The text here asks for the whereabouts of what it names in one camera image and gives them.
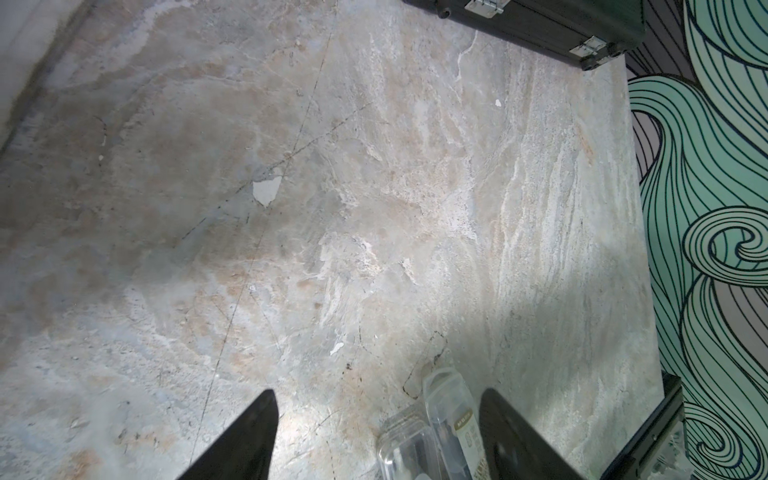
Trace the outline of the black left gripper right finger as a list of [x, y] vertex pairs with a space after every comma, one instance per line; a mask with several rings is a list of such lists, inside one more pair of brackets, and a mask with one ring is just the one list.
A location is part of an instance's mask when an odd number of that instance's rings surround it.
[[491, 479], [582, 479], [493, 388], [481, 396], [479, 426]]

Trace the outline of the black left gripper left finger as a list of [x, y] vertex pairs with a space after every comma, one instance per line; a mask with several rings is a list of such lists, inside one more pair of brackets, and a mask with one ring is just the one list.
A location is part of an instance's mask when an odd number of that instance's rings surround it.
[[267, 479], [278, 423], [275, 393], [266, 389], [179, 479]]

